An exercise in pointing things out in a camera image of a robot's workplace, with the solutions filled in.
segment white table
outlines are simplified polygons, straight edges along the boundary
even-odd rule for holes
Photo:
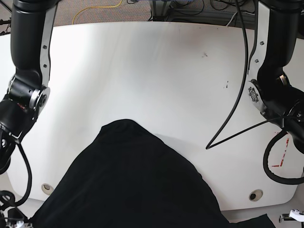
[[[247,31],[250,48],[254,32]],[[14,65],[10,37],[0,37],[0,94]],[[304,89],[304,42],[298,40],[285,68],[293,85]],[[280,129],[265,124],[208,151],[237,97],[244,66],[241,29],[170,22],[120,22],[54,28],[51,43],[51,96],[23,141],[33,172],[30,198],[45,200],[44,183],[56,187],[75,157],[114,120],[137,121],[191,161],[210,185],[221,210],[254,208],[289,201],[296,186],[270,180],[262,167],[266,145]],[[264,118],[248,91],[219,136]],[[269,164],[281,162],[286,136],[272,149]],[[300,177],[304,155],[289,141],[283,177]],[[23,195],[27,172],[20,153],[8,170],[14,190]],[[264,192],[257,202],[249,194]]]

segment gray carpet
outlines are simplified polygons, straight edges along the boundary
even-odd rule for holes
[[[11,6],[13,1],[4,0],[4,2]],[[119,2],[120,0],[62,0],[58,6],[55,26],[72,24],[73,17],[83,8],[89,6],[116,5]],[[210,0],[204,0],[204,3],[205,10],[213,10],[210,5]],[[194,0],[184,8],[201,10],[202,5],[202,0]],[[214,1],[214,6],[220,9],[223,8],[225,4]],[[253,2],[250,0],[242,9],[254,11]],[[236,9],[233,6],[229,6],[225,11],[235,12]],[[77,16],[75,24],[112,21],[147,21],[150,15],[150,5],[147,0],[140,0],[135,4],[127,4],[126,0],[123,0],[122,4],[117,8],[87,9]],[[0,19],[6,20],[9,18],[10,13],[0,5]],[[0,26],[0,31],[5,30],[5,28],[6,26]]]

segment round hole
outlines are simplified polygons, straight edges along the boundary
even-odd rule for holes
[[[257,197],[257,195],[253,193],[250,195],[250,200],[254,200],[256,197]]]
[[[249,195],[249,200],[256,202],[258,200],[260,200],[263,196],[263,191],[260,189],[254,190],[252,193],[250,193]]]
[[[41,189],[48,196],[50,194],[52,194],[52,192],[54,191],[54,188],[52,186],[50,186],[49,184],[43,184],[43,185],[41,185]]]

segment black fabric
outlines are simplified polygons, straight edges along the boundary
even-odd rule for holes
[[[30,220],[35,228],[273,228],[229,224],[195,167],[136,122],[120,120],[74,160]]]

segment metal frame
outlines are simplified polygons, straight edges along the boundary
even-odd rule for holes
[[[192,23],[201,23],[201,24],[212,24],[212,25],[227,25],[230,19],[232,18],[234,12],[217,12],[211,10],[204,10],[200,14],[191,16],[191,15],[184,15],[185,14],[196,14],[199,13],[199,10],[191,10],[191,9],[175,9],[173,10],[167,21],[173,22],[192,22]],[[255,28],[255,16],[249,15],[246,13],[242,14],[244,24],[247,29],[254,29]],[[240,21],[237,19],[236,27],[241,27]]]
[[[7,10],[8,12],[11,13],[11,7],[9,7],[3,0],[0,0],[0,4],[1,4],[4,8],[6,8],[6,10]]]
[[[167,12],[172,1],[151,0],[149,3],[152,11],[153,21],[164,21],[165,17],[168,15]]]

